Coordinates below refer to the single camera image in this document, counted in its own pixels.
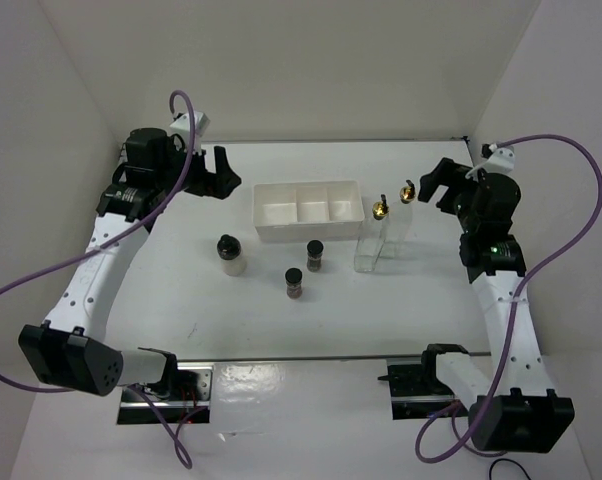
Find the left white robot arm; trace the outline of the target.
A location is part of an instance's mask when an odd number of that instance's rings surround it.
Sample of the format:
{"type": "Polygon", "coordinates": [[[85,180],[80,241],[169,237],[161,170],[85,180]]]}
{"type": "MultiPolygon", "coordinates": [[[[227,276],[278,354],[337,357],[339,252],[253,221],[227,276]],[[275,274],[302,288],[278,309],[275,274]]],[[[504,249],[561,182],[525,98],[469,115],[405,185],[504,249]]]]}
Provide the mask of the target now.
{"type": "Polygon", "coordinates": [[[18,344],[44,384],[106,396],[141,384],[157,399],[180,387],[174,354],[152,348],[120,351],[105,343],[107,322],[132,260],[155,223],[152,211],[172,189],[219,200],[240,183],[224,147],[186,157],[184,137],[158,128],[132,131],[122,161],[97,205],[87,259],[80,261],[61,299],[40,325],[23,327],[18,344]]]}

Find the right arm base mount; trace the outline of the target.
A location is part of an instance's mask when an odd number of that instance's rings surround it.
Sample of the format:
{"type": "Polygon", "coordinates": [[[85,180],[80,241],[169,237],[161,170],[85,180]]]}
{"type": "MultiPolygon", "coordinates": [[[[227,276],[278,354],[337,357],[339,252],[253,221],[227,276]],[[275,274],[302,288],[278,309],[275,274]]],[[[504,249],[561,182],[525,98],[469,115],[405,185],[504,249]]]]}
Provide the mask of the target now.
{"type": "MultiPolygon", "coordinates": [[[[420,356],[385,359],[387,373],[377,378],[388,384],[394,420],[426,418],[454,400],[483,395],[490,381],[471,355],[456,344],[430,344],[420,356]]],[[[467,415],[462,402],[462,414],[467,415]]]]}

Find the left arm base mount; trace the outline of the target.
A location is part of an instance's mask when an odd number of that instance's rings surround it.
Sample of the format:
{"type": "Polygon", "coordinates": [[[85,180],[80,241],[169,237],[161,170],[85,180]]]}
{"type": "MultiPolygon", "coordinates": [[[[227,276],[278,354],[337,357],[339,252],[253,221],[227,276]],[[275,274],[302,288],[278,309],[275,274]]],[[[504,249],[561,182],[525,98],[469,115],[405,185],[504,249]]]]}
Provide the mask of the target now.
{"type": "MultiPolygon", "coordinates": [[[[201,362],[180,362],[179,374],[170,392],[156,393],[148,386],[141,391],[152,401],[170,425],[208,424],[213,385],[213,365],[201,362]]],[[[150,425],[160,421],[147,402],[130,388],[121,393],[117,425],[150,425]]]]}

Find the glass oil bottle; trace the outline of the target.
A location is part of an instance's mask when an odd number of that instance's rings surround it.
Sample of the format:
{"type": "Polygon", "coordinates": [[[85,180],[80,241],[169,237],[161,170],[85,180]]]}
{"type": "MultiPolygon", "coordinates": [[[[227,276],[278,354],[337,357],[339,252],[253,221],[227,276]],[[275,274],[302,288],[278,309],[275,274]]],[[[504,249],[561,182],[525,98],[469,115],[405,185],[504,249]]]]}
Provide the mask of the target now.
{"type": "Polygon", "coordinates": [[[399,191],[398,200],[390,206],[388,215],[388,230],[383,257],[399,258],[404,250],[408,232],[413,219],[413,206],[416,197],[414,183],[407,179],[399,191]]]}
{"type": "Polygon", "coordinates": [[[371,209],[372,216],[360,226],[353,266],[357,273],[371,273],[375,270],[385,244],[390,208],[385,194],[380,195],[371,209]]]}

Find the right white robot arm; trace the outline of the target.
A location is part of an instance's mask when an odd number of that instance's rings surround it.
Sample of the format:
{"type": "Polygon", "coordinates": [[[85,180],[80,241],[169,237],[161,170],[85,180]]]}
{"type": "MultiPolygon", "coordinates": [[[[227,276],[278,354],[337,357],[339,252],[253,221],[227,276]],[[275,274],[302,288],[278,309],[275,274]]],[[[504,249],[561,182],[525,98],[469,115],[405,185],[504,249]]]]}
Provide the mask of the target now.
{"type": "Polygon", "coordinates": [[[437,208],[455,216],[462,229],[459,255],[484,315],[494,376],[487,378],[464,347],[430,344],[421,357],[420,384],[455,395],[480,452],[548,453],[575,411],[546,372],[522,283],[527,268],[510,232],[520,188],[503,173],[449,158],[421,177],[419,201],[428,202],[439,187],[446,191],[437,208]]]}

